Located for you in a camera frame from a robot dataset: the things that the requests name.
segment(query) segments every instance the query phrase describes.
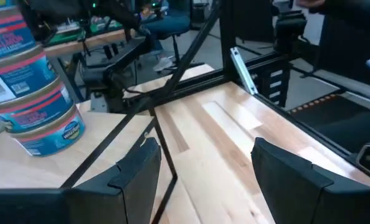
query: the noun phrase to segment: cable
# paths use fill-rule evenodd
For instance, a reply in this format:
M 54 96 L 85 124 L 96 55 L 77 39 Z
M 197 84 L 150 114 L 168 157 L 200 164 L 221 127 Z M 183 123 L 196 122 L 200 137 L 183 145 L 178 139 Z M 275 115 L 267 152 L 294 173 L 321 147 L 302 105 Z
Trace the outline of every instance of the cable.
M 127 91 L 128 93 L 135 93 L 135 94 L 145 94 L 145 92 L 141 92 L 141 91 L 136 91 L 136 90 L 130 90 L 130 89 L 128 89 L 125 85 L 124 85 L 124 83 L 119 79 L 119 78 L 116 78 L 116 79 L 112 79 L 112 81 L 117 81 L 119 84 L 120 84 L 120 86 L 118 86 L 118 88 L 122 88 L 122 89 L 124 89 L 125 91 Z

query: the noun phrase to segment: metal bracket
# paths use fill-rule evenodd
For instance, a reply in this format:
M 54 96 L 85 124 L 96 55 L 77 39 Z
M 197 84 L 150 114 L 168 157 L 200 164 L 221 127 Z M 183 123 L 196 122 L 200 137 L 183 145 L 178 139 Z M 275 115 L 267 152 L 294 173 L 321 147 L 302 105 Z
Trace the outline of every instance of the metal bracket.
M 242 84 L 245 87 L 246 91 L 251 95 L 259 93 L 237 47 L 233 47 L 230 49 L 230 57 L 234 62 L 237 73 L 242 79 Z

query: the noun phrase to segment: wire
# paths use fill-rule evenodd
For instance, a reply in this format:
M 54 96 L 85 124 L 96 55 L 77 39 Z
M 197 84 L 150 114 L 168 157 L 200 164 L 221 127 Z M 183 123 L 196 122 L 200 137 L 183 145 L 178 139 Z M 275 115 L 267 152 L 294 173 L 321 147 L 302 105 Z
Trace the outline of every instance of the wire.
M 145 92 L 142 92 L 142 91 L 136 91 L 136 90 L 128 89 L 119 78 L 116 78 L 115 81 L 117 81 L 120 84 L 121 88 L 124 89 L 125 91 L 127 91 L 128 93 L 145 94 Z

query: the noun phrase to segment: wooden board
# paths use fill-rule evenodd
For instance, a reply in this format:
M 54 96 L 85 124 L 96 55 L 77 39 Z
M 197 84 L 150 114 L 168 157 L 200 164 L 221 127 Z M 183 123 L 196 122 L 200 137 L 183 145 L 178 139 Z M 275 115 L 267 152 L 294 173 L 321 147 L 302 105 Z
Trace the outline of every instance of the wooden board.
M 106 34 L 97 35 L 88 38 L 85 44 L 88 48 L 93 48 L 99 45 L 109 45 L 125 40 L 124 30 L 117 30 Z M 48 57 L 58 57 L 64 54 L 73 54 L 83 50 L 83 43 L 78 41 L 71 41 L 64 44 L 59 44 L 44 49 Z
M 184 75 L 181 78 L 181 81 L 187 80 L 189 78 L 193 78 L 193 77 L 196 77 L 198 75 L 202 75 L 202 74 L 205 74 L 205 73 L 211 72 L 211 71 L 214 71 L 214 69 L 212 67 L 210 67 L 209 65 L 201 65 L 201 66 L 198 66 L 198 67 L 190 68 L 190 69 L 185 71 Z M 135 90 L 135 91 L 140 91 L 140 92 L 147 92 L 147 91 L 156 90 L 158 88 L 163 87 L 171 77 L 172 77 L 172 75 L 167 75 L 165 77 L 161 77 L 161 78 L 158 78 L 158 79 L 146 82 L 146 83 L 142 83 L 142 84 L 139 84 L 139 85 L 136 85 L 136 86 L 131 86 L 131 87 L 129 87 L 129 89 Z M 134 96 L 137 96 L 137 95 L 139 95 L 139 93 L 125 92 L 123 98 L 131 98 L 131 97 L 134 97 Z
M 122 114 L 85 112 L 86 107 L 81 105 L 79 108 L 86 125 L 84 135 L 69 148 L 51 156 L 31 157 L 13 138 L 1 133 L 0 188 L 60 187 L 125 117 Z M 135 116 L 76 185 L 107 170 L 123 158 L 151 120 L 151 116 Z
M 274 223 L 250 157 L 256 137 L 370 186 L 368 176 L 234 83 L 156 112 L 179 175 L 161 223 Z

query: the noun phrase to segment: stacked cans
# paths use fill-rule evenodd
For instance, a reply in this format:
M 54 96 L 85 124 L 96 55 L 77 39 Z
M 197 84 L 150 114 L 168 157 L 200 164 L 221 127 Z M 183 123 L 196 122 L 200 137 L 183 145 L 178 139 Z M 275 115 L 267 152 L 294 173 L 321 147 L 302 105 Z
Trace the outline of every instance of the stacked cans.
M 85 126 L 16 7 L 0 9 L 0 120 L 32 156 L 74 143 Z

